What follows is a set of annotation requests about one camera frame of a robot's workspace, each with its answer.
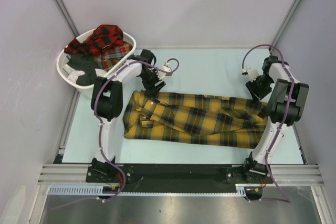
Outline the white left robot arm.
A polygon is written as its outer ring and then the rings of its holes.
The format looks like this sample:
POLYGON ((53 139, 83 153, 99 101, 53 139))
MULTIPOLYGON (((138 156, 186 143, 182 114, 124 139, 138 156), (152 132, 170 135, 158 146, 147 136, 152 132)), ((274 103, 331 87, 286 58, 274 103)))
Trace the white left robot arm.
POLYGON ((165 86, 162 80, 171 75, 174 70, 166 61, 162 67, 156 67, 156 57, 149 50, 142 50, 139 56, 132 55, 122 62, 114 73, 107 77, 97 77, 91 97, 91 109, 99 122, 98 150, 92 159, 92 176, 98 175, 103 181, 110 182, 115 176, 120 176, 115 165, 116 153, 113 144, 116 137, 110 134, 116 128, 117 119, 123 110, 123 88, 132 79, 139 77, 147 94, 155 96, 165 86))

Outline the yellow plaid long sleeve shirt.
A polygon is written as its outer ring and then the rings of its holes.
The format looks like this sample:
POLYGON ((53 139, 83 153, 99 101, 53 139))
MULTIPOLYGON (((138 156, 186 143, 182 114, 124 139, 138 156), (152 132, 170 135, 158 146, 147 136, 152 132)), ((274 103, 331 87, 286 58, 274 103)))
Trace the yellow plaid long sleeve shirt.
POLYGON ((244 98, 135 91, 123 115, 124 136, 253 149, 266 128, 266 108, 244 98))

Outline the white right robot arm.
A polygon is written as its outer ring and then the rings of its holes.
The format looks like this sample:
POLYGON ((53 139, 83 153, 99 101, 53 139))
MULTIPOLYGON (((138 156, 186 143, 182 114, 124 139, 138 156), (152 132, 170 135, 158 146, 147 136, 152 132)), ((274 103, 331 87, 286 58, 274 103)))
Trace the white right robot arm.
POLYGON ((242 72, 249 77, 246 88, 254 102, 270 95, 266 106, 266 128, 242 167, 243 179, 257 183, 270 175, 272 153, 284 132, 301 119, 309 85, 293 76, 287 62, 272 55, 264 59, 262 74, 251 68, 242 72))

